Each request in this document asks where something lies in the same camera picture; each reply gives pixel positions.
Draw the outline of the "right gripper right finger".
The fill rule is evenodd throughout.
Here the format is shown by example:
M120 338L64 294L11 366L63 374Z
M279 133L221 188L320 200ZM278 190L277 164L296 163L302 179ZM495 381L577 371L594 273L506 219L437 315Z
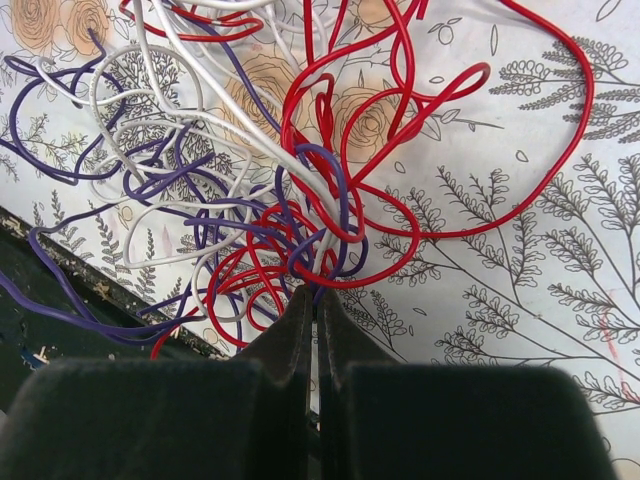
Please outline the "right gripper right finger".
M394 360L338 295L317 308L326 479L612 479L584 396L545 367Z

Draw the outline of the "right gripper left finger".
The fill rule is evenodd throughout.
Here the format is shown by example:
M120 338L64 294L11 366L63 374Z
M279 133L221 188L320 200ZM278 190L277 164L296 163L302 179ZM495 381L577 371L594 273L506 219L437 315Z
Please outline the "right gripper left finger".
M67 360L1 430L5 479L303 479L310 290L234 358Z

